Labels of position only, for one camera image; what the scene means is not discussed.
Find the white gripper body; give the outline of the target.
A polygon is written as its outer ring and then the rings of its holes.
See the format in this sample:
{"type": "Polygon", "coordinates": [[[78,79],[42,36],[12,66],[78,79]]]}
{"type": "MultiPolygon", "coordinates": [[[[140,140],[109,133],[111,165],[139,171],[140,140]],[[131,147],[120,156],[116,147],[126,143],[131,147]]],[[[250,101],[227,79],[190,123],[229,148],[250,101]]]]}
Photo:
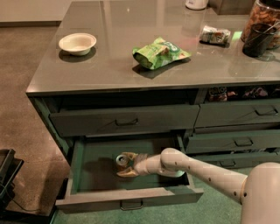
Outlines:
{"type": "Polygon", "coordinates": [[[138,154],[134,159],[133,168],[138,176],[145,176],[149,174],[147,169],[147,159],[147,154],[138,154]]]}

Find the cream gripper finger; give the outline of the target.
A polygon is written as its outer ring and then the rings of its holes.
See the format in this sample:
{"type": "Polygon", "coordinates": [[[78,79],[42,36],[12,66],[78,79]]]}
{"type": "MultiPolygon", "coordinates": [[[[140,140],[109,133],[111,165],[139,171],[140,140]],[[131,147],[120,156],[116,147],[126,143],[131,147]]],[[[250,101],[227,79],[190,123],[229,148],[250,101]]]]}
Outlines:
{"type": "Polygon", "coordinates": [[[134,178],[138,176],[138,173],[130,166],[123,171],[119,171],[117,175],[122,178],[134,178]]]}
{"type": "Polygon", "coordinates": [[[131,161],[137,157],[137,153],[134,152],[123,152],[122,154],[131,161]]]}

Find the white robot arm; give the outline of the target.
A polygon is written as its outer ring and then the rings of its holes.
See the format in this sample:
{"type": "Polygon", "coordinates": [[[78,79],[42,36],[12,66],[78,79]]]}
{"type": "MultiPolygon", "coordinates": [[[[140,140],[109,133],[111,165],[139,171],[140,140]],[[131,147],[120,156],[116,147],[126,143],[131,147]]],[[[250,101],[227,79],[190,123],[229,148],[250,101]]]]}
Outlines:
{"type": "Polygon", "coordinates": [[[118,176],[158,174],[180,177],[189,173],[241,204],[241,224],[280,224],[280,164],[268,162],[248,175],[188,157],[174,148],[157,155],[123,152],[116,157],[118,176]]]}

